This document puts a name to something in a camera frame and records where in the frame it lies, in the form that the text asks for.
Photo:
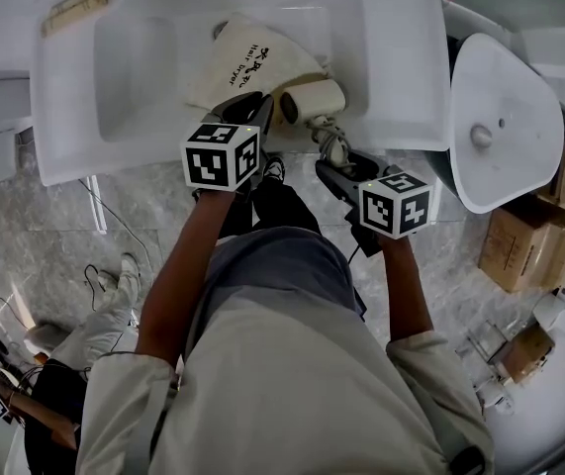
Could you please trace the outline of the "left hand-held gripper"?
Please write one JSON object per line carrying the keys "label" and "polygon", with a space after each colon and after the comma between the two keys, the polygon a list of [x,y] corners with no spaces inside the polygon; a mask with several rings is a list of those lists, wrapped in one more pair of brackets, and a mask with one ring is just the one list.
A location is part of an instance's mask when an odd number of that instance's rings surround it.
{"label": "left hand-held gripper", "polygon": [[194,125],[181,143],[186,184],[235,191],[249,179],[258,169],[260,137],[268,134],[274,105],[271,95],[248,92],[216,106]]}

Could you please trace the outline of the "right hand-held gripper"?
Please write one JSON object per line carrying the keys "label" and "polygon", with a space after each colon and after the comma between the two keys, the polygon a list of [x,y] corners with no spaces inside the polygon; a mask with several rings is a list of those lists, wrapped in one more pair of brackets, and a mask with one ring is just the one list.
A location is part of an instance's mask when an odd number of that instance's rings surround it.
{"label": "right hand-held gripper", "polygon": [[430,224],[433,186],[409,171],[388,174],[382,158],[360,150],[348,152],[348,175],[368,179],[358,183],[324,159],[315,163],[316,174],[332,195],[349,204],[346,219],[351,233],[366,257],[381,248],[377,237],[407,237]]}

